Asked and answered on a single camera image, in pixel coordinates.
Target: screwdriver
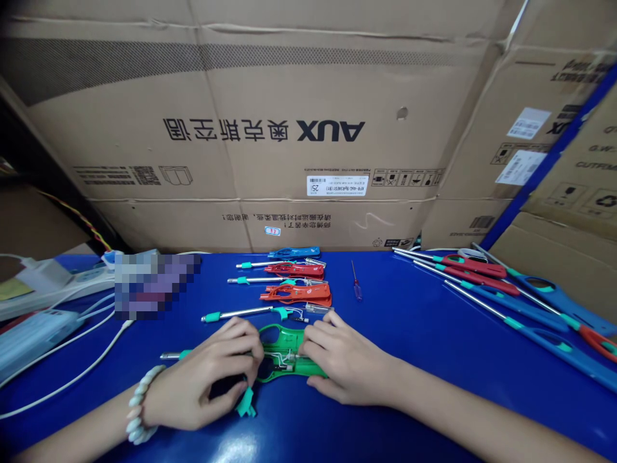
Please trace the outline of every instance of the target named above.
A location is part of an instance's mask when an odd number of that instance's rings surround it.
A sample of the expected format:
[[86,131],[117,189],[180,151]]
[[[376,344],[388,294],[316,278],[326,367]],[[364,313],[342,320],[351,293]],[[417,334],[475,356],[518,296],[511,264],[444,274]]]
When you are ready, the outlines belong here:
[[352,270],[353,270],[353,291],[355,293],[355,298],[358,299],[358,302],[362,302],[362,289],[360,289],[360,283],[358,283],[358,278],[355,276],[355,266],[352,261]]

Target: power strip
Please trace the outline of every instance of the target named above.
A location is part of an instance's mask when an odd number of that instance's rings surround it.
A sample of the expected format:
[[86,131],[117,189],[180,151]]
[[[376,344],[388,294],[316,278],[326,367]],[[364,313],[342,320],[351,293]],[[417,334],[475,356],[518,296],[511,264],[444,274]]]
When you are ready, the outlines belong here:
[[74,294],[69,296],[66,301],[98,293],[99,291],[113,287],[114,272],[107,269],[107,267],[76,273],[71,277],[71,280],[66,286],[58,291],[44,294],[34,291],[27,295],[0,302],[0,321],[15,318],[35,310],[44,309],[71,293]]
[[83,322],[77,312],[46,310],[18,320],[0,335],[0,381],[56,347]]

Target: recycling symbol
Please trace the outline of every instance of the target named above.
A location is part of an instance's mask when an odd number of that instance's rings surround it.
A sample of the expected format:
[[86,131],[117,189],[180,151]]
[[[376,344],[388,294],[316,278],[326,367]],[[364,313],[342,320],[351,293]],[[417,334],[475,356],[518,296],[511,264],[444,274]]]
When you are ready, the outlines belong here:
[[606,195],[605,197],[598,198],[596,199],[596,204],[603,207],[613,207],[617,204],[617,196]]

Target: charger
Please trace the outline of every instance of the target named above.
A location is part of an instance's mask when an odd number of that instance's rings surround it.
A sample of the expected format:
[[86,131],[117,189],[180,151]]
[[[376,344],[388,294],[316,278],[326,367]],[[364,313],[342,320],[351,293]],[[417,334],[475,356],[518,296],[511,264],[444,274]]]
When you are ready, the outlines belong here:
[[71,274],[56,260],[46,259],[29,262],[15,278],[38,293],[52,293],[62,289]]

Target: person's left hand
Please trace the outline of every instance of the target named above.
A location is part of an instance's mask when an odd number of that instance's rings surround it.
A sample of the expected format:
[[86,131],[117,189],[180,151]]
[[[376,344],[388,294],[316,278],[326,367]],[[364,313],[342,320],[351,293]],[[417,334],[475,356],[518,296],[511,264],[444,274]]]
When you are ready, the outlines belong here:
[[[252,386],[264,359],[257,329],[234,317],[174,366],[162,371],[150,385],[143,401],[146,427],[169,426],[197,430],[229,413]],[[219,379],[245,374],[226,394],[210,399],[212,384]]]

